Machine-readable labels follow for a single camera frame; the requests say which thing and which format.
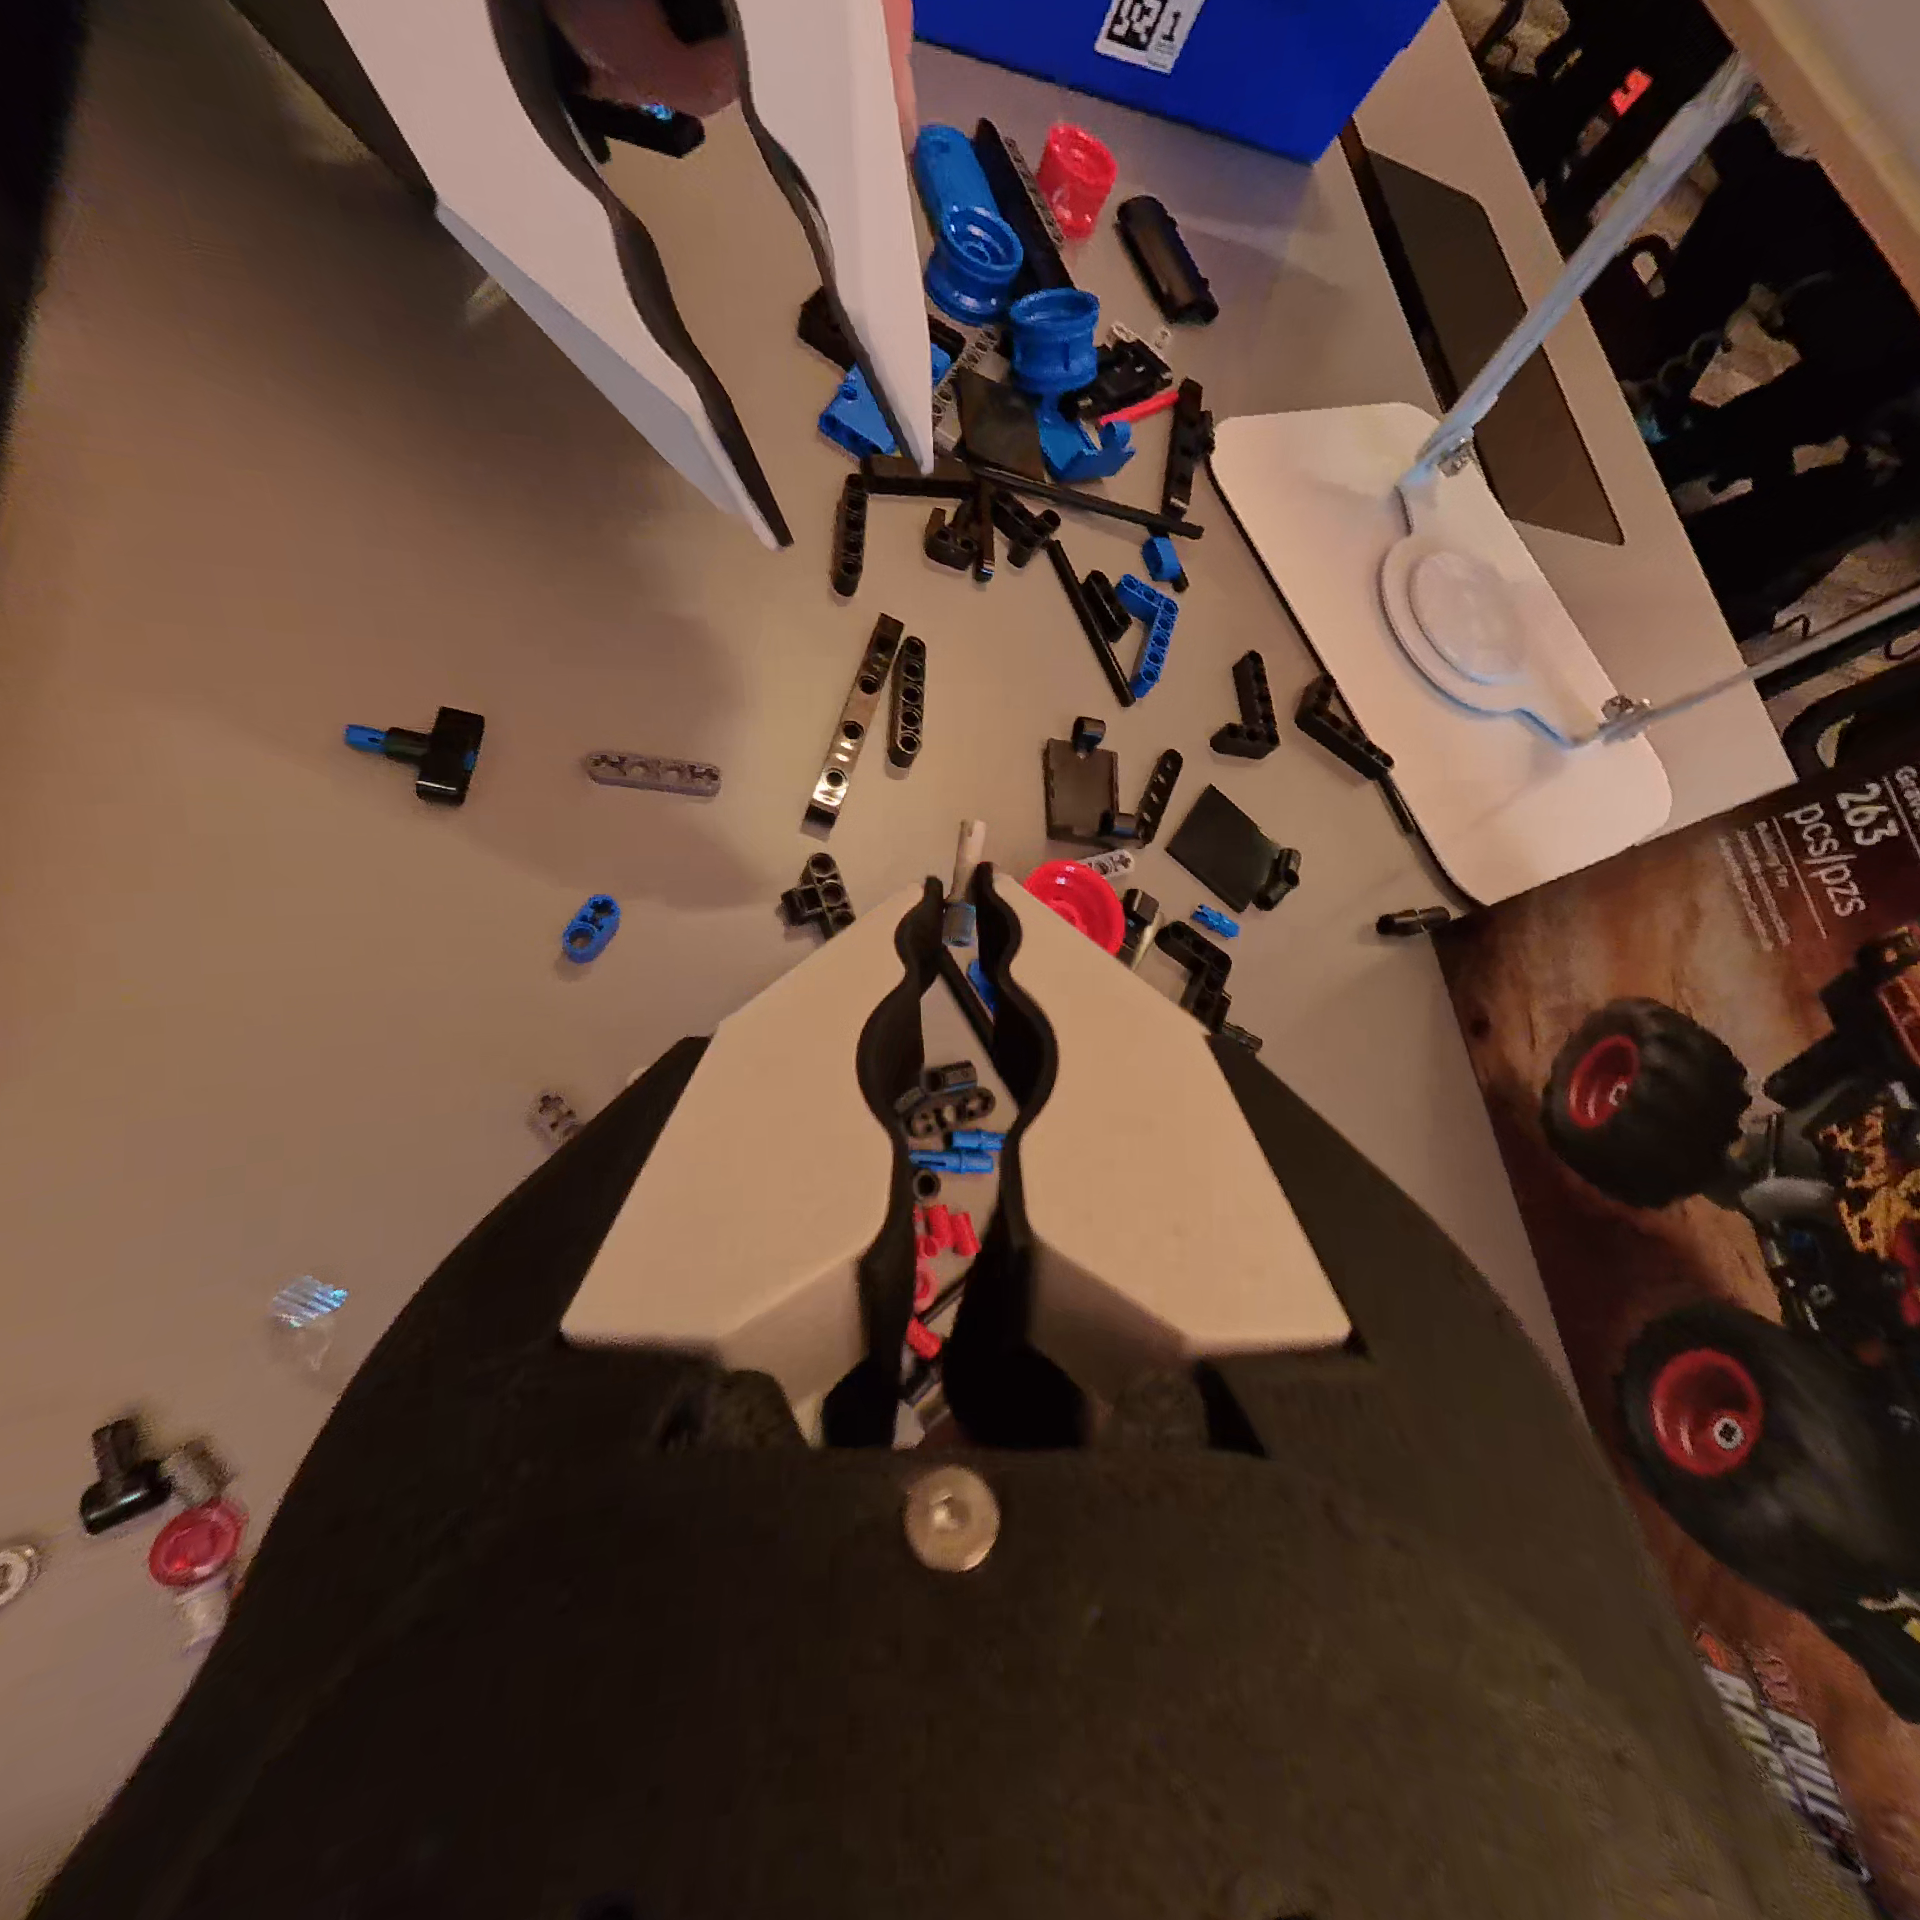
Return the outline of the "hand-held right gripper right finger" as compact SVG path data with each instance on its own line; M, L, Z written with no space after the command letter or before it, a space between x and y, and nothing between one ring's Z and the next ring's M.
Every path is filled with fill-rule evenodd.
M963 1436L1074 1450L1139 1380L1343 1349L1205 1029L1019 883L978 868L972 901L1014 1123L945 1353Z

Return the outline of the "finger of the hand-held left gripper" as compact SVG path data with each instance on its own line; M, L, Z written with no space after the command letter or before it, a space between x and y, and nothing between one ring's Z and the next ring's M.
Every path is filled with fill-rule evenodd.
M715 508L794 542L650 231L562 106L535 3L331 3L439 222Z
M739 99L897 447L932 469L931 341L879 3L725 3Z

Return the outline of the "black connector with blue pin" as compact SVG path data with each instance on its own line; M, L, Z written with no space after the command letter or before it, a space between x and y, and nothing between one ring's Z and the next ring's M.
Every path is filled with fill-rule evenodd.
M486 721L477 711L441 707L428 732L406 726L342 729L345 748L402 763L412 771L417 795L428 805L466 805Z

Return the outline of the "grey desk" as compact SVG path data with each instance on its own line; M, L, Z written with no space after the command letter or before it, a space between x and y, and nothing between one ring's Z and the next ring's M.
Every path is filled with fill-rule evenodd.
M927 1473L714 1431L561 1311L775 926L860 644L825 589L809 268L719 125L665 222L742 300L801 551L707 510L226 4L90 26L4 498L4 1873L33 1916L1807 1916L1561 1382L1421 879L1301 750L1306 894L1231 1085L1343 1350L1226 1359L1231 1447ZM482 714L466 805L348 725ZM587 780L709 761L715 799ZM609 950L561 957L589 895ZM529 1124L562 1092L582 1131ZM274 1291L348 1286L326 1366ZM207 1442L220 1638L81 1526L90 1437Z

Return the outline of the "blue curved panel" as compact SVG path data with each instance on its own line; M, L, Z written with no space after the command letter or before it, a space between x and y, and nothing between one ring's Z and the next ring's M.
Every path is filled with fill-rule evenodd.
M955 213L998 217L994 191L969 135L953 125L924 125L914 142L914 179L927 227L937 234Z

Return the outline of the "long black holed beam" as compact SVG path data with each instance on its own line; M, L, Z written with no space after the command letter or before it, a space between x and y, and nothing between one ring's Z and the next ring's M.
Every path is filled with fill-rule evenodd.
M1030 177L1019 148L989 117L973 125L972 148L991 191L998 217L1013 228L1021 250L1021 266L1011 300L1036 293L1074 287L1066 266L1066 235L1043 204L1039 185Z
M805 805L805 833L828 836L839 823L860 755L875 726L882 702L889 698L902 637L906 629L899 617L885 613L875 617L847 698L833 725L833 740L822 756L822 769Z

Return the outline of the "red translucent rim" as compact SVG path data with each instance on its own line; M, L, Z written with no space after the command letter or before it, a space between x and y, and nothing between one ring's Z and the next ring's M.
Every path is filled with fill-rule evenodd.
M1039 202L1069 242L1090 237L1117 179L1113 151L1077 123L1047 131L1036 173Z

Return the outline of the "black angled beam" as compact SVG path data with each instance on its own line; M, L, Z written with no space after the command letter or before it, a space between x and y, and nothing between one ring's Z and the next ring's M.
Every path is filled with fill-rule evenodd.
M1331 675L1314 676L1294 708L1294 726L1361 780L1393 787L1395 758L1355 723Z
M1187 921L1161 923L1154 932L1154 947L1185 972L1179 1005L1210 1035L1221 1033L1231 1007L1231 996L1227 994L1230 956Z
M1231 663L1236 716L1221 725L1210 748L1218 756L1261 761L1279 746L1279 721L1259 652L1249 650Z

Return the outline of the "blue flat panel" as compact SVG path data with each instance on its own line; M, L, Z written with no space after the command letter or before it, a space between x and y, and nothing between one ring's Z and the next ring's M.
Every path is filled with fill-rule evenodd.
M860 365L844 374L818 414L818 435L852 462L899 454L897 435Z

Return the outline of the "red wheel rim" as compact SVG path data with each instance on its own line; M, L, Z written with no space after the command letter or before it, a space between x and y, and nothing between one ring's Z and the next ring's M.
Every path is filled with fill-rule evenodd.
M1119 954L1125 947L1127 915L1119 894L1090 863L1049 859L1025 875L1021 886L1105 954Z

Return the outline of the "black curved panel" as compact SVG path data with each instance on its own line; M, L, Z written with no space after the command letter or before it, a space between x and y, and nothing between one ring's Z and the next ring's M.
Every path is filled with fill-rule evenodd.
M1154 197L1115 207L1115 231L1146 290L1167 325L1211 325L1218 303L1171 211Z

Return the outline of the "blue fender piece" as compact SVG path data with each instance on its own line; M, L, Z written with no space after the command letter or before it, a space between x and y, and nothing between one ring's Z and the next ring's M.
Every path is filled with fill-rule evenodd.
M1068 417L1059 399L1036 399L1039 454L1055 485L1085 489L1115 477L1134 457L1134 427Z

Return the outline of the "clear small piece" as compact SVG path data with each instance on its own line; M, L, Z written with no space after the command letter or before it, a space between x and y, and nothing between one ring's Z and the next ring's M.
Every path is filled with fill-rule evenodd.
M274 1353L309 1377L322 1373L350 1298L348 1286L313 1275L281 1284L267 1311Z

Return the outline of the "blue storage bin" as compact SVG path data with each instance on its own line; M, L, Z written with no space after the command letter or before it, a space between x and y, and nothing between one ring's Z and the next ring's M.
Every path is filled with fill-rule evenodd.
M924 42L1319 161L1435 3L917 3Z

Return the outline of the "white book stand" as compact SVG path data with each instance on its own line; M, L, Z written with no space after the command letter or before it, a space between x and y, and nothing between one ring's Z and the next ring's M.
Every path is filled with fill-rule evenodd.
M1732 53L1443 417L1407 399L1238 417L1211 479L1310 659L1393 765L1441 883L1491 905L1791 780L1679 537L1653 572L1524 532L1475 429L1575 325L1660 199L1764 92L1915 293L1915 4L1713 4Z

